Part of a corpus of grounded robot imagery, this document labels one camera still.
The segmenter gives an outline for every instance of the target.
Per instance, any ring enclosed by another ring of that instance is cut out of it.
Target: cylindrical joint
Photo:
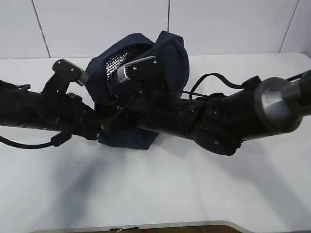
[[[191,131],[202,107],[198,100],[168,98],[158,104],[138,97],[131,113],[137,117],[138,128],[192,139]]]
[[[222,110],[227,130],[246,141],[297,129],[302,118],[282,96],[289,84],[281,78],[269,78],[255,90],[242,90],[224,98]]]

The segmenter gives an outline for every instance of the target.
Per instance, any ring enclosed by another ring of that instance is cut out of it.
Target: dark blue fabric pouch
[[[117,63],[114,60],[117,56],[126,56],[126,59],[123,63]],[[86,89],[95,106],[109,101],[110,94],[106,82],[112,65],[117,67],[148,56],[156,56],[164,61],[164,76],[170,89],[182,90],[185,87],[189,78],[189,61],[182,37],[162,31],[153,43],[140,33],[130,34],[93,58],[86,68],[89,75]],[[135,88],[137,87],[120,85],[117,90],[118,96],[127,98]],[[177,92],[173,94],[177,98],[181,96]],[[156,132],[133,127],[114,135],[101,133],[99,142],[111,147],[147,150],[157,136]]]

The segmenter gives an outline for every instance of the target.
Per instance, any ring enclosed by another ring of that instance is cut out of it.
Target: white table
[[[0,60],[0,78],[40,91],[56,59]],[[69,59],[85,68],[88,58]],[[204,73],[233,83],[288,78],[311,68],[303,54],[190,57],[187,90]],[[72,84],[92,105],[86,90]],[[198,91],[234,93],[216,78]],[[159,136],[147,151],[109,148],[74,137],[59,148],[0,144],[0,232],[55,233],[224,224],[242,232],[311,230],[311,117],[291,134],[245,142],[231,157]],[[22,143],[55,132],[0,128]]]

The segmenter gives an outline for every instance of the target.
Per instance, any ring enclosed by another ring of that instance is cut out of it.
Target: black wire
[[[194,95],[194,91],[196,88],[201,84],[201,82],[208,76],[215,76],[217,77],[220,81],[222,81],[226,86],[231,87],[233,89],[243,89],[242,85],[236,85],[231,83],[228,79],[226,79],[223,75],[218,74],[218,73],[210,73],[210,74],[205,74],[199,80],[194,84],[193,88],[191,89],[189,93],[189,99],[192,100],[192,96]]]
[[[171,91],[175,91],[175,92],[181,92],[181,93],[185,93],[185,94],[190,94],[190,91],[184,91],[184,90],[171,90]],[[203,95],[203,94],[199,94],[199,93],[193,93],[193,96],[200,96],[200,97],[208,97],[208,95]]]
[[[41,148],[46,148],[46,147],[52,146],[52,142],[47,142],[47,143],[37,144],[37,145],[21,144],[21,143],[13,142],[13,141],[6,139],[2,136],[0,136],[0,142],[6,144],[8,146],[20,148],[20,149],[41,149]]]
[[[287,81],[290,81],[290,82],[291,82],[291,81],[295,81],[295,80],[297,80],[297,79],[300,79],[301,76],[302,76],[302,74],[295,75],[295,76],[293,76],[293,77],[288,78]]]

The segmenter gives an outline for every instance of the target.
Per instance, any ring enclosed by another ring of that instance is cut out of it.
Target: metal grater
[[[122,53],[118,53],[117,55],[111,57],[106,63],[106,75],[109,79],[111,74],[116,71],[121,65],[125,63],[127,60],[130,51],[123,51]]]

